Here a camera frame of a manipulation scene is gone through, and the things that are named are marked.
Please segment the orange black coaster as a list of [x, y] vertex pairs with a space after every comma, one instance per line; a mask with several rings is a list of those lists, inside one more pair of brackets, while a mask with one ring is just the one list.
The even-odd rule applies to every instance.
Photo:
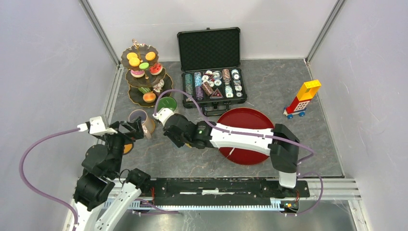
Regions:
[[123, 155], [127, 155], [128, 153], [130, 153], [133, 150], [133, 148], [134, 148], [134, 144], [125, 144]]

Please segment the beige purple mug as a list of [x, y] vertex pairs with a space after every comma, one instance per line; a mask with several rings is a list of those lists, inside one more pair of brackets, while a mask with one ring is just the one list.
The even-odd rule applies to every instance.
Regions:
[[142, 109], [137, 109], [137, 110], [132, 111], [130, 115], [128, 116], [128, 121], [131, 122], [137, 119], [138, 117], [141, 118], [141, 126], [143, 128], [144, 136], [147, 139], [151, 139], [152, 134], [150, 134], [150, 131], [149, 131], [150, 130], [150, 117], [148, 116], [146, 111]]

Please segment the green bowl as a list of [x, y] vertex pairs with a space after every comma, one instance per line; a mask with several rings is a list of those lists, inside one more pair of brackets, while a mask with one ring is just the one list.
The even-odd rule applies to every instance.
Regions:
[[159, 100], [158, 106], [157, 106], [157, 111], [159, 112], [163, 108], [168, 108], [173, 112], [176, 112], [177, 110], [177, 102], [174, 98], [172, 97], [163, 97]]

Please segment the orange peach bun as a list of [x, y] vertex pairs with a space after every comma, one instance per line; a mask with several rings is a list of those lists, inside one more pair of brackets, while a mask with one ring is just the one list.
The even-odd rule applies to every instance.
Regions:
[[148, 92], [143, 94], [143, 101], [146, 103], [153, 103], [156, 100], [156, 94], [153, 92]]

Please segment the white rectangular pastry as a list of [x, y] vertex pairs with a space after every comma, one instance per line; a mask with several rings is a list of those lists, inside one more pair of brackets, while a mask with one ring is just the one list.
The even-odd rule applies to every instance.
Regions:
[[140, 88], [138, 88], [138, 90], [139, 90], [142, 94], [146, 94], [146, 93], [149, 93], [149, 92], [152, 91], [152, 90], [151, 90], [150, 88], [148, 88], [148, 87], [140, 87]]

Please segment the chocolate cake slice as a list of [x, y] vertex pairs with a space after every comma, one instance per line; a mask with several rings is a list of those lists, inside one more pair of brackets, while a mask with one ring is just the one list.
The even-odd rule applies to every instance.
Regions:
[[163, 93], [163, 89], [154, 88], [153, 92], [155, 93], [156, 97], [159, 97]]

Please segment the white striped donut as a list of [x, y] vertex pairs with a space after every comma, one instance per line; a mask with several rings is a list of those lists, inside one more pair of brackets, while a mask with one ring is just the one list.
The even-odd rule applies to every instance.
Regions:
[[156, 92], [160, 92], [163, 89], [164, 84], [165, 82], [163, 79], [159, 80], [159, 82], [156, 85], [154, 85], [153, 90]]

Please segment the pink frosted donut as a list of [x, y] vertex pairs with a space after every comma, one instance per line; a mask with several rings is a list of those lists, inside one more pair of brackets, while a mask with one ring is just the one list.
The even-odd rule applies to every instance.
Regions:
[[143, 70], [140, 70], [140, 71], [131, 70], [130, 74], [135, 78], [140, 78], [140, 77], [145, 76], [145, 71], [143, 71]]

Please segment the red round tray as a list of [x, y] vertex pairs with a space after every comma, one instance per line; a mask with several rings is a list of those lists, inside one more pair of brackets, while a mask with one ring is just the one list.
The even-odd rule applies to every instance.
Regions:
[[[227, 111], [217, 121], [226, 126], [249, 129], [275, 128], [272, 121], [262, 112], [251, 108], [235, 108]], [[228, 160], [239, 165], [257, 165], [268, 159], [268, 156], [245, 149], [237, 149], [228, 156], [232, 147], [219, 148], [220, 153]]]

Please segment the green macaron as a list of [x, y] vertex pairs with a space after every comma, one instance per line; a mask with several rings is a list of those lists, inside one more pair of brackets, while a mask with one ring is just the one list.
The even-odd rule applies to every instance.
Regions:
[[140, 63], [139, 65], [140, 70], [147, 70], [149, 68], [150, 68], [150, 64], [148, 62], [143, 62], [143, 63]]

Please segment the red frosted donut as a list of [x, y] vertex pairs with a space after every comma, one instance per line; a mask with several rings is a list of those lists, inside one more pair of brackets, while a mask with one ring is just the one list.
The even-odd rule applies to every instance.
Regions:
[[161, 63], [155, 63], [153, 66], [149, 68], [151, 75], [156, 76], [160, 74], [163, 70], [163, 66]]

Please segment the orange round biscuit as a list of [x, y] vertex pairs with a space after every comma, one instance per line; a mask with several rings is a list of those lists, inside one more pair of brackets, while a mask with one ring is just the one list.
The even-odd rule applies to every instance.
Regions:
[[128, 63], [132, 67], [137, 67], [140, 65], [140, 59], [138, 57], [132, 57], [128, 60]]

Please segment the orange waffle biscuit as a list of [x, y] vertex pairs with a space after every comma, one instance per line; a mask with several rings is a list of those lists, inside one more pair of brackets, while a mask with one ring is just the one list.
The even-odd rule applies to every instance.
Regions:
[[129, 53], [126, 55], [126, 58], [127, 58], [128, 60], [130, 60], [130, 59], [132, 59], [132, 58], [138, 58], [138, 55], [137, 55], [135, 52], [129, 52]]

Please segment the yellow round cookie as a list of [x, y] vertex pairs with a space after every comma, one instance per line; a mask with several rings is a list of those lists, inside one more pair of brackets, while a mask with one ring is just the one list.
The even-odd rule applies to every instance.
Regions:
[[156, 53], [153, 52], [153, 51], [150, 51], [150, 52], [148, 52], [148, 53], [145, 54], [145, 59], [146, 59], [147, 61], [152, 61], [152, 60], [154, 60], [155, 58], [156, 58]]

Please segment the woven coaster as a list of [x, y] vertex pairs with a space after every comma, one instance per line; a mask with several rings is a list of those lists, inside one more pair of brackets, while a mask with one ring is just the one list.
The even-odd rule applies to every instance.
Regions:
[[150, 134], [153, 134], [154, 130], [155, 130], [155, 121], [153, 119], [150, 118]]

